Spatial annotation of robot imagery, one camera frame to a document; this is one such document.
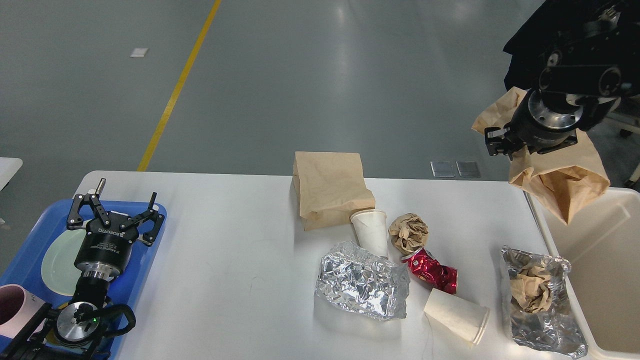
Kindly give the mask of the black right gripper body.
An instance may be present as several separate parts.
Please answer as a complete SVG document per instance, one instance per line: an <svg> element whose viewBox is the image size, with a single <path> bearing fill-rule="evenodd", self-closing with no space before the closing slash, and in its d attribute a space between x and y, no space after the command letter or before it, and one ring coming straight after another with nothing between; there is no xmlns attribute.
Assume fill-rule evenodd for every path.
<svg viewBox="0 0 640 360"><path fill-rule="evenodd" d="M578 143L581 107L566 95L530 89L509 122L510 152L525 148L530 154L548 154Z"/></svg>

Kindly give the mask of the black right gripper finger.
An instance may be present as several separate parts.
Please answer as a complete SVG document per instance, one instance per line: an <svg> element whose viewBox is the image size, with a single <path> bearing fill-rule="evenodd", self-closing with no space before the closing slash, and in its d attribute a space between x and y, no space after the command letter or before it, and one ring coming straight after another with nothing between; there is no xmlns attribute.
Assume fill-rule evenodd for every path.
<svg viewBox="0 0 640 360"><path fill-rule="evenodd" d="M526 143L512 130L512 126L486 127L484 141L491 157L505 155L510 161L514 159L514 153L526 146Z"/></svg>

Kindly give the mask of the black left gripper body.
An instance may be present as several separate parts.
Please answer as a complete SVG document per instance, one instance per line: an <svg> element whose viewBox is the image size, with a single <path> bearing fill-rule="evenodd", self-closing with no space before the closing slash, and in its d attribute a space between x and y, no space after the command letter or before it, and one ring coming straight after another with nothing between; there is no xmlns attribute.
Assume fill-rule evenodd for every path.
<svg viewBox="0 0 640 360"><path fill-rule="evenodd" d="M74 267L82 272L83 277L116 278L124 273L138 235L135 227L123 231L118 225L110 229L104 228L100 222L89 222L74 259Z"/></svg>

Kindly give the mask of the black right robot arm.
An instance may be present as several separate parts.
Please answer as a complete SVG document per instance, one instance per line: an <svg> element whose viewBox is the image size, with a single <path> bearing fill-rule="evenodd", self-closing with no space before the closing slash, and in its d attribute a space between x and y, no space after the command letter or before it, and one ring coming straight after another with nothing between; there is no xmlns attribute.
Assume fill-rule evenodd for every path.
<svg viewBox="0 0 640 360"><path fill-rule="evenodd" d="M487 152L547 154L578 143L617 100L639 94L637 0L546 0L507 41L505 88L526 91Z"/></svg>

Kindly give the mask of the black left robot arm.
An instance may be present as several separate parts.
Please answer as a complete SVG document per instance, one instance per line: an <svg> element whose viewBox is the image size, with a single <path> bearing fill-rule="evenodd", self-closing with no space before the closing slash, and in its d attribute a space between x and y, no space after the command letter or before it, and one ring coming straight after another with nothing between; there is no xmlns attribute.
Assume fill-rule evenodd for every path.
<svg viewBox="0 0 640 360"><path fill-rule="evenodd" d="M3 360L107 360L135 328L167 211L101 202L105 184L47 208L2 274Z"/></svg>

